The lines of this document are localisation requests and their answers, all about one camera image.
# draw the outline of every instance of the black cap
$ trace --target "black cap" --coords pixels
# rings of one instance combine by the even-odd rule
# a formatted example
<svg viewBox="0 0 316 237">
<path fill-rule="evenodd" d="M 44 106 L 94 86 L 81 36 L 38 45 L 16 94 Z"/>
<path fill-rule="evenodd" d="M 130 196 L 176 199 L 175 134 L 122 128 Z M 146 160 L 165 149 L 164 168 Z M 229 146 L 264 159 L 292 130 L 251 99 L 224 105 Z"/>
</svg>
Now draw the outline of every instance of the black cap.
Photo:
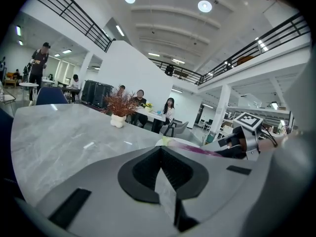
<svg viewBox="0 0 316 237">
<path fill-rule="evenodd" d="M 48 44 L 48 42 L 45 42 L 43 46 L 50 48 L 50 45 Z"/>
</svg>

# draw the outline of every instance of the potted plant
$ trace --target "potted plant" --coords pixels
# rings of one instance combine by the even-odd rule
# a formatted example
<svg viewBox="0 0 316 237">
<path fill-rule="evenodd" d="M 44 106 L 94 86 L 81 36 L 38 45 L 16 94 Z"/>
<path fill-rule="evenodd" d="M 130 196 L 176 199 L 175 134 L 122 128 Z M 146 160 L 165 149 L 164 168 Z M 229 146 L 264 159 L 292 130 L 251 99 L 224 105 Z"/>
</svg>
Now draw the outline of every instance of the potted plant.
<svg viewBox="0 0 316 237">
<path fill-rule="evenodd" d="M 111 125 L 121 128 L 125 124 L 126 116 L 135 113 L 138 104 L 133 99 L 134 96 L 134 93 L 123 94 L 119 86 L 105 97 L 108 107 L 104 113 L 112 113 Z"/>
<path fill-rule="evenodd" d="M 147 103 L 147 104 L 144 104 L 144 107 L 145 107 L 145 110 L 147 112 L 151 112 L 152 109 L 153 109 L 153 104 L 152 103 Z"/>
</svg>

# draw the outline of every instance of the black speaker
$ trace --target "black speaker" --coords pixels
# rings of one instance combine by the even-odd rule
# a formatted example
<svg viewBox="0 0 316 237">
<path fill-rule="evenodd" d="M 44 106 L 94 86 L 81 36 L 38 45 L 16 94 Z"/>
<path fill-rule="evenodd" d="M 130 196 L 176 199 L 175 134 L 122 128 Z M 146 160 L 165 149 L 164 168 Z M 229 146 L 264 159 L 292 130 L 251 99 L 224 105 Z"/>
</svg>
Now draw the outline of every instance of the black speaker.
<svg viewBox="0 0 316 237">
<path fill-rule="evenodd" d="M 97 83 L 92 105 L 101 109 L 106 109 L 108 104 L 104 98 L 111 93 L 112 88 L 113 86 L 111 85 Z"/>
<path fill-rule="evenodd" d="M 81 96 L 81 101 L 83 103 L 92 104 L 96 85 L 97 85 L 96 81 L 91 81 L 91 80 L 85 81 L 83 91 L 82 91 L 82 96 Z"/>
</svg>

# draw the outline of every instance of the blue chair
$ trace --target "blue chair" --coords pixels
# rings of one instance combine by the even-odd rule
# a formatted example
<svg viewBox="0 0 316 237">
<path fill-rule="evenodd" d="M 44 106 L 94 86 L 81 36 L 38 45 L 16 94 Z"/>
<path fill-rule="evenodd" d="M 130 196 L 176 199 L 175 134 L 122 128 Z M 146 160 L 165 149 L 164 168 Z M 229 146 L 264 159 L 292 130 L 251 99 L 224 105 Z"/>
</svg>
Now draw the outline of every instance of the blue chair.
<svg viewBox="0 0 316 237">
<path fill-rule="evenodd" d="M 11 193 L 14 197 L 24 199 L 15 178 L 11 158 L 11 130 L 13 117 L 3 109 L 0 109 L 0 124 L 0 161 L 5 190 Z"/>
<path fill-rule="evenodd" d="M 36 105 L 68 104 L 61 89 L 56 87 L 44 87 L 39 90 Z"/>
</svg>

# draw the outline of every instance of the white shelf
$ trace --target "white shelf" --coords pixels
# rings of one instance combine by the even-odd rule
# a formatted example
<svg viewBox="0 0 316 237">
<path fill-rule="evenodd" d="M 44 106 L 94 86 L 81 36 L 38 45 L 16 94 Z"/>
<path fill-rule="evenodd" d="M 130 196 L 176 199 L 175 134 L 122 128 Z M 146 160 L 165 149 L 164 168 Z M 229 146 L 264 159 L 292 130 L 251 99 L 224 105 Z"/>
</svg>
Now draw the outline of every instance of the white shelf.
<svg viewBox="0 0 316 237">
<path fill-rule="evenodd" d="M 261 116 L 263 118 L 275 118 L 275 119 L 285 119 L 289 120 L 290 111 L 281 111 L 274 109 L 257 109 L 257 108 L 246 108 L 246 107 L 233 107 L 227 106 L 227 111 L 230 112 L 240 112 L 240 113 L 250 113 L 253 115 Z"/>
</svg>

